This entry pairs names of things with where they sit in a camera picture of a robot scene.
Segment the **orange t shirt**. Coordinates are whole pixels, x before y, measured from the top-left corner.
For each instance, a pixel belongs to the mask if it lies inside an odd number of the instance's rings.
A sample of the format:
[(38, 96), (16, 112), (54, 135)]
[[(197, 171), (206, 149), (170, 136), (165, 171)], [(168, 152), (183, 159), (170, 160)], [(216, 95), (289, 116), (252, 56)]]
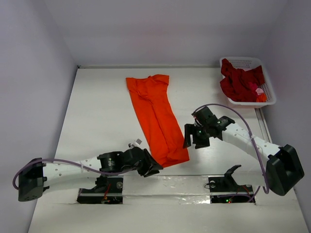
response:
[(184, 136), (167, 96), (170, 77), (156, 74), (144, 79), (126, 78), (133, 108), (150, 148), (162, 167), (190, 160)]

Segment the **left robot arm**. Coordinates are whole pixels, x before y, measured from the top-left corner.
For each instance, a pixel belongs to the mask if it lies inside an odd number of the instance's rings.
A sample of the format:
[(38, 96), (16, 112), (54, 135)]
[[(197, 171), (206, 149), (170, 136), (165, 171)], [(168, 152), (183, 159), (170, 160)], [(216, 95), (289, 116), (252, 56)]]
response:
[(43, 194), (72, 188), (102, 192), (108, 188), (108, 177), (137, 171), (142, 177), (158, 174), (163, 169), (147, 149), (132, 147), (76, 162), (64, 159), (35, 158), (13, 178), (18, 201), (36, 200)]

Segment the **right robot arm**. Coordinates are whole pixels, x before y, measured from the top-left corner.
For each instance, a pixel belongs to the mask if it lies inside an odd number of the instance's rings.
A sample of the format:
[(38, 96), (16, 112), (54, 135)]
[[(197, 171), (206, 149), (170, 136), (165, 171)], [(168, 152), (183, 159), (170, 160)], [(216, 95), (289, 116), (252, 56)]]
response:
[(291, 145), (279, 146), (255, 136), (249, 126), (242, 128), (233, 119), (216, 117), (203, 105), (192, 114), (193, 124), (184, 126), (184, 148), (195, 145), (196, 149), (210, 146), (209, 139), (217, 138), (229, 143), (259, 162), (260, 175), (237, 175), (234, 165), (224, 175), (222, 183), (228, 190), (235, 191), (241, 184), (263, 188), (268, 194), (273, 192), (285, 196), (305, 175), (296, 149)]

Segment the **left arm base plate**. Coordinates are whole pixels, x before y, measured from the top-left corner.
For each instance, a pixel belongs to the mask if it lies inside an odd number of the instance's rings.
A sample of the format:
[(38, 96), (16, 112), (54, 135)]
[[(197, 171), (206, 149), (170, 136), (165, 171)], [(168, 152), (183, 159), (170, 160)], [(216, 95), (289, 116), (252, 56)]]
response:
[(79, 204), (123, 204), (123, 176), (99, 177), (92, 189), (79, 189)]

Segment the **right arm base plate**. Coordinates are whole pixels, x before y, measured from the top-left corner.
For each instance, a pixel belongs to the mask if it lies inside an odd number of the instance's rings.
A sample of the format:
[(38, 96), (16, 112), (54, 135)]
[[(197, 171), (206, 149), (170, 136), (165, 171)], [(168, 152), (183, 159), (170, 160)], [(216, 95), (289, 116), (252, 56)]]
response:
[(253, 187), (237, 185), (232, 178), (209, 177), (204, 188), (209, 191), (212, 204), (255, 203)]

